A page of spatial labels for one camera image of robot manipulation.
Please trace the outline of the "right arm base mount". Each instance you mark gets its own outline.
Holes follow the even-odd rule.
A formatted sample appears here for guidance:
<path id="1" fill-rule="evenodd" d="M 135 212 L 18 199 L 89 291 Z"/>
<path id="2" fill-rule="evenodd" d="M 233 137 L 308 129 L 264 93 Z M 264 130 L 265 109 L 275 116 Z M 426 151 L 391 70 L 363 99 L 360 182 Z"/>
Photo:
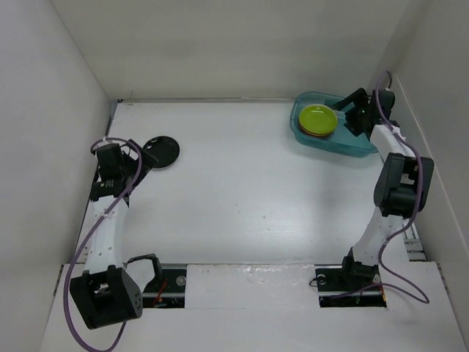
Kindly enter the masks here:
<path id="1" fill-rule="evenodd" d="M 379 273 L 371 277 L 345 276 L 341 265 L 315 265 L 309 282 L 318 292 L 320 308 L 386 308 Z"/>

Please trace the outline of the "orange plate front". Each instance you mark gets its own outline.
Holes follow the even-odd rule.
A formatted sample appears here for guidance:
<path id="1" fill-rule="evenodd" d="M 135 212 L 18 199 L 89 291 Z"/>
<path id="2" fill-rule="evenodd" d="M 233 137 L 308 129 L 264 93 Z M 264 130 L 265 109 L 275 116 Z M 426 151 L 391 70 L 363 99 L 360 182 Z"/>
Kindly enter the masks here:
<path id="1" fill-rule="evenodd" d="M 315 137 L 315 138 L 328 138 L 335 131 L 335 130 L 332 130 L 332 131 L 328 131 L 327 133 L 312 133 L 311 131 L 307 131 L 302 125 L 299 125 L 299 130 L 301 133 L 307 136 Z"/>

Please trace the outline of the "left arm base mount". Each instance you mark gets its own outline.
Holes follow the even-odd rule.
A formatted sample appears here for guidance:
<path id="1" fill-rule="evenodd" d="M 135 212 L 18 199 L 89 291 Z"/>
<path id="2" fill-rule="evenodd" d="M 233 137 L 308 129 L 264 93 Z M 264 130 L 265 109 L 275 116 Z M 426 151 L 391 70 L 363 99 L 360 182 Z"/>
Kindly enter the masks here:
<path id="1" fill-rule="evenodd" d="M 182 309 L 185 307 L 187 265 L 162 265 L 163 276 L 148 284 L 142 293 L 145 309 Z"/>

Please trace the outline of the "black plate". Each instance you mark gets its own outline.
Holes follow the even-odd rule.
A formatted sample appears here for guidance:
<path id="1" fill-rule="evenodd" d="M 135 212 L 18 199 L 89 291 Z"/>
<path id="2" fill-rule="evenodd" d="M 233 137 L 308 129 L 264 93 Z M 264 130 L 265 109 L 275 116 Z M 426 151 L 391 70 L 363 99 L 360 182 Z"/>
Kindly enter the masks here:
<path id="1" fill-rule="evenodd" d="M 158 165 L 146 165 L 152 169 L 163 169 L 171 166 L 179 157 L 180 146 L 178 142 L 170 136 L 156 136 L 145 143 L 151 153 L 155 155 Z"/>

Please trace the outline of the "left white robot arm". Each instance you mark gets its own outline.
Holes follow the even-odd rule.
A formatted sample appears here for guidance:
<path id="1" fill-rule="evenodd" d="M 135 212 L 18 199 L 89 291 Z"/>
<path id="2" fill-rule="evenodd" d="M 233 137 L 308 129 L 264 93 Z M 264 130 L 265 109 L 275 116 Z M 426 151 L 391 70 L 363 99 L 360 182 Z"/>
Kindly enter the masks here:
<path id="1" fill-rule="evenodd" d="M 90 201 L 95 224 L 84 244 L 88 255 L 80 276 L 69 281 L 71 294 L 88 329 L 98 329 L 140 318 L 144 308 L 142 293 L 157 290 L 165 279 L 155 254 L 130 259 L 143 260 L 136 278 L 126 271 L 122 259 L 123 227 L 132 190 L 148 173 L 150 156 L 134 142 L 115 139 L 95 143 L 97 180 Z"/>

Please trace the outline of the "metal side rail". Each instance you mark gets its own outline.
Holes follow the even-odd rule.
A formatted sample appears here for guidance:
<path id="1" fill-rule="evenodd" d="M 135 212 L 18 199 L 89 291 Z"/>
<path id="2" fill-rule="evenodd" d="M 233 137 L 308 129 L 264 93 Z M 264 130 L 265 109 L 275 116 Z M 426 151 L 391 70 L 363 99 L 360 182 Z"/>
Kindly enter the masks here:
<path id="1" fill-rule="evenodd" d="M 402 239 L 406 248 L 407 256 L 411 262 L 426 262 L 427 258 L 421 239 L 418 236 L 416 226 L 412 224 L 402 233 Z"/>

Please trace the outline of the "green plate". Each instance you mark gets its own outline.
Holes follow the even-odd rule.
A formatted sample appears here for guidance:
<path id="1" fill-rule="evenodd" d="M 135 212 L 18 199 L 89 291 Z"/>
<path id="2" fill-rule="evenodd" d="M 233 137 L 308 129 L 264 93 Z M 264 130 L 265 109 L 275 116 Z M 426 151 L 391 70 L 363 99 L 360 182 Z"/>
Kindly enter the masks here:
<path id="1" fill-rule="evenodd" d="M 311 104 L 304 107 L 298 117 L 299 125 L 312 133 L 327 133 L 335 130 L 338 125 L 336 113 L 321 104 Z"/>

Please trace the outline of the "teal plastic bin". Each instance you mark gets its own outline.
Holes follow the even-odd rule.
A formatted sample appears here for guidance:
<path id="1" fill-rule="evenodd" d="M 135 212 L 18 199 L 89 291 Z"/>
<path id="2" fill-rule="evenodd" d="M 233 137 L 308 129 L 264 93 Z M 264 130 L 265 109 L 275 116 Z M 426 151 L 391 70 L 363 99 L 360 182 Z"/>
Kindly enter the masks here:
<path id="1" fill-rule="evenodd" d="M 343 98 L 320 92 L 304 92 L 296 97 L 289 117 L 290 130 L 300 144 L 332 153 L 363 158 L 377 152 L 377 148 L 361 134 L 355 136 L 347 128 L 346 118 L 354 113 L 364 112 L 367 104 L 367 94 L 359 91 L 358 98 Z M 329 122 L 330 133 L 314 133 L 310 126 L 304 128 L 300 122 L 301 113 L 313 105 L 326 106 L 332 109 L 336 122 Z"/>

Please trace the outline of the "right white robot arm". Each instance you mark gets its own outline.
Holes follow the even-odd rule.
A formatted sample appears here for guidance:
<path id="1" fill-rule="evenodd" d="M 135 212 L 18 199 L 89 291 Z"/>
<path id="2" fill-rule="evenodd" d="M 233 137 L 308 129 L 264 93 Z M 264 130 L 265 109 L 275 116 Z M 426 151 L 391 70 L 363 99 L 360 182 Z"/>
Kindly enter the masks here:
<path id="1" fill-rule="evenodd" d="M 374 287 L 383 267 L 383 252 L 391 239 L 411 227 L 424 209 L 435 163 L 419 155 L 396 122 L 390 121 L 395 95 L 389 89 L 374 89 L 370 96 L 359 89 L 337 103 L 346 113 L 346 128 L 364 135 L 376 148 L 384 165 L 376 186 L 375 209 L 364 234 L 349 250 L 339 270 L 339 281 L 347 290 Z"/>

